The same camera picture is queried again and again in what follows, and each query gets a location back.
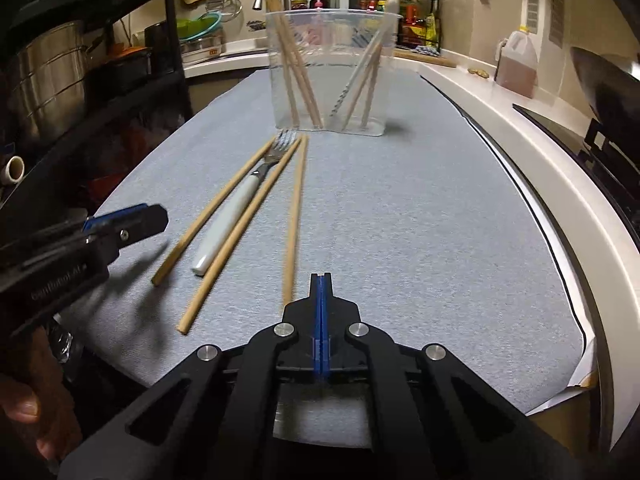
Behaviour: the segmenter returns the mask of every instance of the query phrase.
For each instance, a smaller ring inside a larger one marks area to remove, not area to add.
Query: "wall vent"
[[[538,33],[538,13],[540,0],[527,0],[527,28],[531,34]]]
[[[562,48],[564,43],[564,0],[551,0],[549,41]]]

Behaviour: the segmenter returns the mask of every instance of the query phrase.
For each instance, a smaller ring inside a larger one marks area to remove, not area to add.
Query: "cutting board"
[[[401,57],[403,59],[413,59],[414,61],[421,61],[423,63],[429,63],[432,65],[448,66],[450,68],[455,68],[458,66],[457,63],[453,62],[450,59],[447,59],[446,57],[427,56],[426,54],[418,54],[417,52],[402,50],[401,48],[396,48],[394,50],[394,56]]]

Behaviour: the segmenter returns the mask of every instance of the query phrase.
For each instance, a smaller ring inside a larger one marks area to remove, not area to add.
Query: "gray table surface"
[[[582,335],[548,245],[518,189],[455,107],[398,71],[385,135],[310,136],[295,297],[312,272],[397,343],[441,342],[523,412],[560,392]],[[295,164],[261,206],[188,336],[175,329],[200,279],[201,232],[165,283],[151,276],[247,158],[274,134],[267,70],[198,113],[149,155],[100,213],[160,203],[166,231],[122,251],[110,280],[64,313],[98,355],[152,384],[199,345],[244,344],[280,318]],[[362,391],[284,388],[274,432],[366,446]]]

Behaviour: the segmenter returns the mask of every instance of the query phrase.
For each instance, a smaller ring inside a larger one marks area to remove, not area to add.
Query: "fork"
[[[262,164],[239,184],[224,207],[216,214],[191,263],[191,270],[194,274],[204,276],[207,272],[220,247],[242,216],[248,203],[251,202],[267,173],[272,166],[280,161],[295,139],[295,132],[282,130],[273,141],[270,150],[264,155]]]

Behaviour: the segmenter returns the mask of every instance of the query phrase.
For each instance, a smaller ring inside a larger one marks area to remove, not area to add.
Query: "metal fork head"
[[[273,141],[269,151],[264,156],[264,161],[267,164],[273,164],[278,162],[282,156],[287,153],[287,150],[296,140],[296,132],[293,130],[282,130],[276,139]]]

